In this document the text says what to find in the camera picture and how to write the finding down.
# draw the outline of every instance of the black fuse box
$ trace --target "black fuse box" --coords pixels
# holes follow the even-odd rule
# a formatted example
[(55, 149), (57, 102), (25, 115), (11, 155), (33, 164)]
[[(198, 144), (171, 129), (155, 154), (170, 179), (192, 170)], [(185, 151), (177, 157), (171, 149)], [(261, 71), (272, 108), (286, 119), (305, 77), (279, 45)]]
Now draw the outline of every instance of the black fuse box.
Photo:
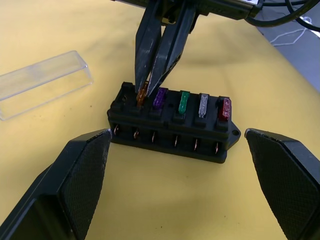
[[(240, 138), (231, 121), (228, 97), (209, 96), (206, 114), (199, 117), (201, 94), (190, 93), (186, 110), (178, 109), (182, 91), (168, 90), (162, 109), (155, 110), (157, 91), (137, 106), (135, 86), (124, 82), (107, 111), (113, 131), (111, 142), (215, 163), (224, 163), (227, 150)], [(230, 103), (228, 119), (221, 118), (224, 100)]]

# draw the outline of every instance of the gray floor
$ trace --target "gray floor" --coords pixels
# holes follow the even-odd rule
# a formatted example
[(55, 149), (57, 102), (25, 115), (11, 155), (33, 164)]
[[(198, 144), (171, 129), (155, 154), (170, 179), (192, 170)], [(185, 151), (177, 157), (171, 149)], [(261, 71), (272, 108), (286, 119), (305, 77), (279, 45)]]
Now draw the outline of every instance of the gray floor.
[[(256, 17), (259, 20), (273, 20), (288, 14), (286, 7), (264, 7)], [(312, 24), (320, 27), (320, 3), (307, 12), (304, 17), (310, 17)], [(259, 31), (272, 41), (278, 35), (291, 32), (304, 27), (297, 22), (289, 22), (277, 27), (261, 28)], [(292, 33), (278, 38), (274, 44), (292, 43), (300, 32)], [(303, 36), (293, 45), (275, 46), (291, 64), (320, 92), (320, 38), (307, 30)]]

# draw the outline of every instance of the yellow cloth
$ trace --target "yellow cloth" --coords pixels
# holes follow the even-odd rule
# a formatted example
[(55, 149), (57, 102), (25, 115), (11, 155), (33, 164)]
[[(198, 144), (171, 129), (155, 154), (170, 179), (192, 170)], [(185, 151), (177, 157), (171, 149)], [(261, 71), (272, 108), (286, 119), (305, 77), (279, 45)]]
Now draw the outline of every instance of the yellow cloth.
[[(109, 0), (0, 2), (0, 73), (77, 50), (94, 84), (0, 122), (0, 222), (68, 140), (106, 128), (134, 81), (143, 9)], [(163, 84), (229, 96), (242, 131), (225, 164), (111, 144), (87, 240), (285, 240), (261, 192), (246, 128), (304, 143), (320, 158), (320, 96), (253, 26), (199, 17)]]

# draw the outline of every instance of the clear fuse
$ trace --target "clear fuse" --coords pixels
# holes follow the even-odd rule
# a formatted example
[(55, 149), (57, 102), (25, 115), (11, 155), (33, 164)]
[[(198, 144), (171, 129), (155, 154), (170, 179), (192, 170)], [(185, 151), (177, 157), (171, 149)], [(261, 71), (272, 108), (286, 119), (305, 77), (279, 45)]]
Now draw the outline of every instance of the clear fuse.
[(199, 106), (199, 118), (204, 118), (207, 113), (208, 94), (201, 94), (200, 106)]

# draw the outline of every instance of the clear plastic cover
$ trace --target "clear plastic cover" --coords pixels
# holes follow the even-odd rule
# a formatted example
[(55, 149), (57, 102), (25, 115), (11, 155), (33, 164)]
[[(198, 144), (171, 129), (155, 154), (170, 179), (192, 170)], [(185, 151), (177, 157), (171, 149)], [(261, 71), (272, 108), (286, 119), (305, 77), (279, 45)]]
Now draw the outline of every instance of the clear plastic cover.
[(77, 51), (0, 76), (0, 119), (6, 120), (93, 83)]

